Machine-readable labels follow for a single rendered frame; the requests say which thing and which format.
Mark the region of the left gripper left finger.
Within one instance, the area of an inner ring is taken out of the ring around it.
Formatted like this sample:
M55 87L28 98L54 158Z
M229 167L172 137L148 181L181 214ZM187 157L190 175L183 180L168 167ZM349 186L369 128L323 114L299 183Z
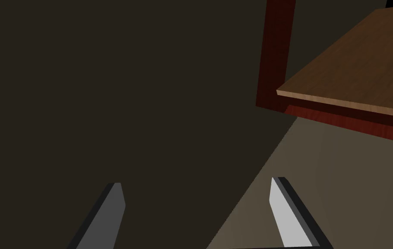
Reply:
M121 183L108 183L67 249L114 249L125 208Z

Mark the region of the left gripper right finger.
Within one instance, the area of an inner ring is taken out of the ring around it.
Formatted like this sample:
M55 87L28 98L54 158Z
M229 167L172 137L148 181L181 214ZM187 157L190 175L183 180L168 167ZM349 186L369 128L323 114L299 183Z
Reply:
M269 204L284 248L333 249L287 178L272 178Z

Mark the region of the brown wooden table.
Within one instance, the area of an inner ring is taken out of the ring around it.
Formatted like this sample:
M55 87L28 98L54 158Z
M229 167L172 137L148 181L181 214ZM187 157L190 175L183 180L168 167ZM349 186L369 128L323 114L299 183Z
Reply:
M266 0L256 105L393 140L393 0Z

